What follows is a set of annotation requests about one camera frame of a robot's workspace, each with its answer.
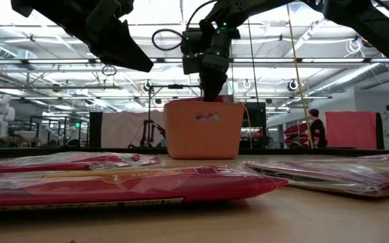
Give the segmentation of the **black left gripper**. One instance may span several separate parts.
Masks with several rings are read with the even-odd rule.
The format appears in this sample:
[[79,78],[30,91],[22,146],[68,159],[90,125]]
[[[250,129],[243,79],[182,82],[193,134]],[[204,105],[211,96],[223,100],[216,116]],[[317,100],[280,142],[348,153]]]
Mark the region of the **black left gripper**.
[[37,11],[69,35],[90,43],[90,51],[102,63],[150,72],[153,62],[130,36],[120,17],[134,9],[120,0],[11,0],[11,8],[24,17]]

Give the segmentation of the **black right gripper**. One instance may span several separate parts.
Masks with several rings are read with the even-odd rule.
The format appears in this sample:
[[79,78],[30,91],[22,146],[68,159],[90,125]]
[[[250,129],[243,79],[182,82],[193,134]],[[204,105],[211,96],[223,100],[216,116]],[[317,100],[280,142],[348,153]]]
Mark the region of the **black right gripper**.
[[228,79],[225,73],[230,64],[230,49],[234,39],[240,39],[237,28],[218,28],[209,46],[203,51],[199,77],[204,102],[214,102]]

